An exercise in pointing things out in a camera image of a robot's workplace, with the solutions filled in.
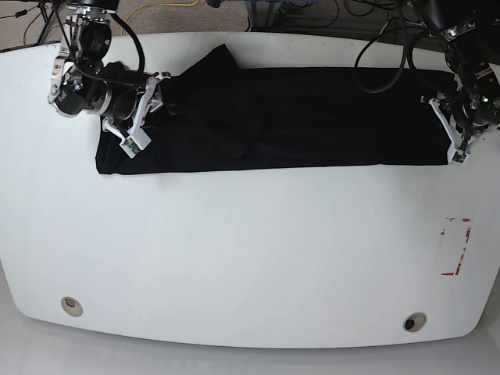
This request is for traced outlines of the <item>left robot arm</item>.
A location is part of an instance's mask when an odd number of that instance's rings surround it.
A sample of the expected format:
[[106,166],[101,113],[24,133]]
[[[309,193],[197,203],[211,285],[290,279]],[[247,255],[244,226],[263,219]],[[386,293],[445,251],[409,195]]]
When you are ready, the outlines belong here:
[[[494,32],[499,27],[498,1],[411,1],[424,31],[409,39],[407,63],[421,83],[441,94],[428,104],[450,138],[448,158],[464,163],[476,140],[499,125],[499,79],[489,57],[499,53]],[[460,82],[460,88],[439,87],[419,71],[413,49],[423,38],[441,38],[445,61]]]

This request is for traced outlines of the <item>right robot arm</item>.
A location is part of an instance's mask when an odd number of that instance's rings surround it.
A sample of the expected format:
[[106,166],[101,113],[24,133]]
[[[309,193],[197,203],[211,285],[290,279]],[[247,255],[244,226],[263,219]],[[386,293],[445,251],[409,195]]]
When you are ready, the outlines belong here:
[[[62,40],[52,65],[48,103],[66,117],[86,112],[99,116],[102,129],[120,140],[120,147],[135,157],[151,138],[144,129],[146,116],[164,105],[160,84],[168,72],[145,72],[145,54],[138,36],[116,13],[116,1],[68,1],[71,9],[59,22]],[[118,23],[132,38],[138,68],[121,62],[104,64],[112,30]]]

